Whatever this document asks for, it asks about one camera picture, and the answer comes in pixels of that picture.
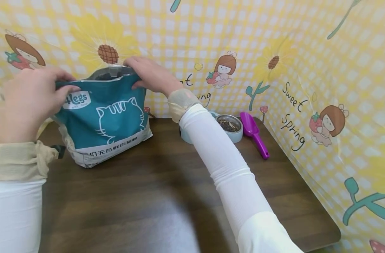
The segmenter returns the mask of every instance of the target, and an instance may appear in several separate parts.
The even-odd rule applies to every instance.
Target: cartoon girl illustration
[[[210,72],[207,77],[207,83],[215,86],[215,88],[224,88],[229,85],[232,79],[229,75],[233,75],[236,70],[236,53],[228,51],[227,55],[221,56],[216,63],[214,72]]]
[[[329,146],[332,144],[331,137],[337,136],[344,128],[345,118],[349,111],[344,109],[343,104],[339,106],[329,105],[318,115],[312,116],[309,127],[312,130],[312,141],[318,145]]]
[[[4,52],[7,55],[7,62],[17,69],[36,69],[45,66],[43,57],[21,34],[12,34],[6,30],[6,41],[13,50],[12,53]]]

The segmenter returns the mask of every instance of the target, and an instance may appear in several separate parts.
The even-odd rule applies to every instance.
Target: beige sleeve cuff
[[[33,181],[48,176],[48,163],[58,158],[56,149],[36,143],[0,144],[0,181]]]
[[[199,99],[188,89],[173,91],[168,99],[170,115],[173,121],[179,123],[181,117],[190,107],[200,103]]]

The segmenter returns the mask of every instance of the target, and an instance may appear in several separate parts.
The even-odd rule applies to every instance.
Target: hand
[[[132,56],[124,61],[124,65],[133,68],[142,79],[142,81],[136,82],[132,89],[143,87],[169,97],[173,91],[183,88],[183,85],[176,77],[151,59]]]
[[[73,85],[56,90],[57,80],[73,81],[75,78],[62,69],[46,67],[24,69],[4,84],[0,143],[35,141],[41,124],[59,112],[69,93],[80,90]]]

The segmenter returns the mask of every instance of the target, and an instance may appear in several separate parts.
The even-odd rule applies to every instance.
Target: sunflower illustration
[[[374,191],[385,194],[385,144],[381,144],[379,150],[382,156],[372,156],[369,159],[370,167],[359,170],[359,173],[371,182]]]
[[[139,55],[137,41],[123,35],[123,26],[112,23],[108,17],[98,19],[91,14],[72,18],[70,33],[75,38],[72,48],[80,53],[79,61],[89,73],[105,66],[122,64],[134,55]]]
[[[279,38],[264,48],[262,56],[257,58],[257,66],[254,69],[255,78],[259,80],[273,81],[287,72],[288,66],[293,63],[296,49],[288,38]]]

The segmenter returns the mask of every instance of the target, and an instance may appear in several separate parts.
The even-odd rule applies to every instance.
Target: white arm sleeve
[[[240,152],[212,115],[202,105],[195,104],[185,112],[179,124],[187,131],[214,180],[241,253],[302,252],[289,238]],[[270,213],[275,218],[268,224],[251,224],[240,238],[243,225],[246,226],[246,222],[259,213]],[[279,233],[270,233],[270,228]],[[269,247],[275,242],[290,248],[276,251],[275,247]],[[264,251],[254,251],[250,244],[242,243],[260,244]]]
[[[0,253],[38,252],[45,182],[0,182]]]

